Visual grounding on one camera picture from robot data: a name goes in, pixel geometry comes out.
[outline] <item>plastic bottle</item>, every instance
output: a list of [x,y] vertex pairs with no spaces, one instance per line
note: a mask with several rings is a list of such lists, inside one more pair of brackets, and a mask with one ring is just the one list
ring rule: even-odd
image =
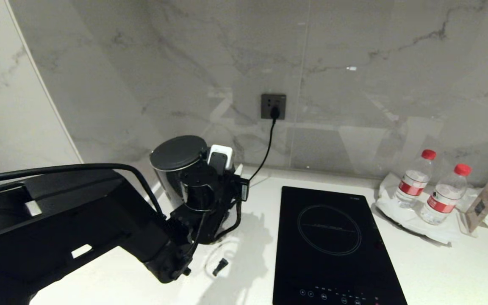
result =
[[457,164],[451,174],[438,181],[434,193],[428,197],[427,203],[419,212],[419,216],[429,224],[441,224],[466,192],[466,177],[471,172],[470,166]]
[[421,156],[412,163],[400,180],[399,188],[395,192],[401,207],[413,207],[417,198],[427,186],[432,175],[432,161],[436,158],[434,150],[425,149]]

